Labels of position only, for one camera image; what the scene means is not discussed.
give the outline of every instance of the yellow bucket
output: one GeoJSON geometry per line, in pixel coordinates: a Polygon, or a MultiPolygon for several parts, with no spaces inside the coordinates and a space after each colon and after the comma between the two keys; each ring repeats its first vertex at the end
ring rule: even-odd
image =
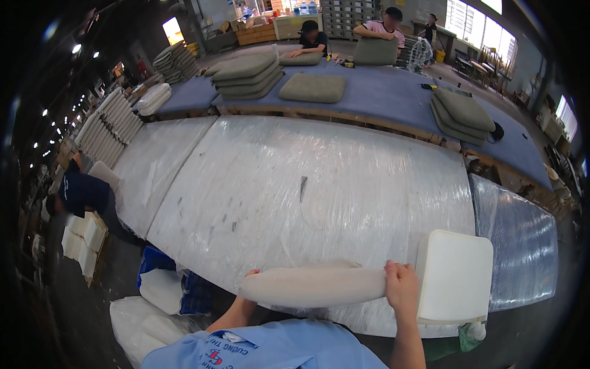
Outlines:
{"type": "Polygon", "coordinates": [[[445,53],[443,50],[437,50],[437,56],[436,56],[437,62],[442,63],[444,61],[445,55],[447,55],[447,53],[445,53]]]}

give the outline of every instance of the blue plastic crate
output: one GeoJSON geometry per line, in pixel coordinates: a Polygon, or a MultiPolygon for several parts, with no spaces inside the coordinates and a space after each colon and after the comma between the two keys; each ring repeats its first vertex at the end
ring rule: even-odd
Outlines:
{"type": "MultiPolygon", "coordinates": [[[[140,275],[152,269],[176,270],[176,263],[160,250],[147,246],[143,251],[142,262],[137,272],[137,289],[142,285],[140,275]]],[[[182,284],[184,296],[182,297],[180,314],[211,313],[213,284],[190,270],[188,275],[182,278],[182,284]]]]}

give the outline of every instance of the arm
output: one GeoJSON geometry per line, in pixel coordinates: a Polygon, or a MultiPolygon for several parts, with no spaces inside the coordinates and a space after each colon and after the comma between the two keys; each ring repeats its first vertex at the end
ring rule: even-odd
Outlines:
{"type": "MultiPolygon", "coordinates": [[[[260,273],[260,269],[253,269],[246,274],[247,276],[260,273]]],[[[229,310],[225,312],[219,319],[206,329],[207,332],[212,333],[219,329],[239,328],[247,326],[248,320],[252,316],[256,308],[256,303],[244,299],[238,295],[235,297],[234,303],[231,304],[229,310]]]]}
{"type": "Polygon", "coordinates": [[[395,310],[398,334],[391,354],[390,368],[426,369],[424,349],[416,323],[418,278],[411,264],[391,260],[385,265],[385,295],[395,310]]]}
{"type": "Polygon", "coordinates": [[[352,33],[361,37],[383,38],[384,40],[391,40],[394,37],[394,35],[391,33],[369,31],[369,29],[363,24],[356,26],[355,29],[352,30],[352,33]]]}
{"type": "Polygon", "coordinates": [[[287,58],[295,58],[296,56],[307,53],[322,53],[325,48],[325,45],[319,44],[317,47],[314,48],[301,48],[299,50],[293,50],[287,54],[287,58]]]}
{"type": "Polygon", "coordinates": [[[74,159],[76,164],[78,164],[78,168],[82,169],[82,158],[80,157],[80,153],[79,152],[75,153],[74,156],[72,157],[72,159],[74,159]]]}

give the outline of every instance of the black cap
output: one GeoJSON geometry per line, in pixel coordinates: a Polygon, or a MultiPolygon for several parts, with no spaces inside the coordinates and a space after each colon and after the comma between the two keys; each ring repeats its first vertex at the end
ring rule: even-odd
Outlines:
{"type": "Polygon", "coordinates": [[[317,31],[319,29],[320,28],[317,26],[316,21],[305,21],[301,25],[301,31],[299,31],[299,33],[305,35],[306,33],[310,32],[310,31],[317,31]]]}
{"type": "Polygon", "coordinates": [[[389,8],[387,8],[385,10],[385,13],[387,15],[389,15],[390,17],[392,17],[393,19],[397,19],[398,21],[402,21],[403,17],[404,17],[402,11],[396,7],[393,7],[393,6],[390,6],[389,8]]]}

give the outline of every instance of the pink shirt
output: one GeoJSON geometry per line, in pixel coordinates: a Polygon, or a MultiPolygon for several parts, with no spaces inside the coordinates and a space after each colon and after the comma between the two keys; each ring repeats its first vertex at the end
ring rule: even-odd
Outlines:
{"type": "MultiPolygon", "coordinates": [[[[391,33],[385,29],[383,26],[383,21],[368,21],[367,23],[363,24],[365,28],[369,31],[377,32],[377,33],[391,33]]],[[[393,31],[394,36],[398,39],[398,48],[405,47],[405,36],[400,30],[393,31]]]]}

